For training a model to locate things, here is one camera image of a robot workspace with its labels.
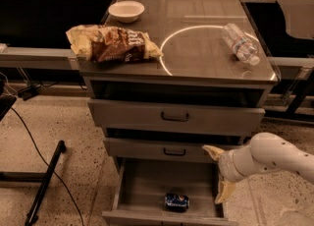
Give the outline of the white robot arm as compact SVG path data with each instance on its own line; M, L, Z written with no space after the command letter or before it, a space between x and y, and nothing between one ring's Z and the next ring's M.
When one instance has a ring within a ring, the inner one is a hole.
M256 134L249 143L236 149L223 150L214 145L202 148L218 163L216 204L227 201L236 183L251 175L285 170L314 183L314 155L275 134Z

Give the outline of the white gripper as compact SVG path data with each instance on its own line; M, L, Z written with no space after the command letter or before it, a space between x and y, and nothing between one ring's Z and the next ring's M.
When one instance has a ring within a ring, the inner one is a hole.
M203 145L202 148L214 160L219 160L219 170L224 178L218 182L218 194L215 203L227 201L236 189L236 184L252 174L253 160L248 146L224 151L213 145Z

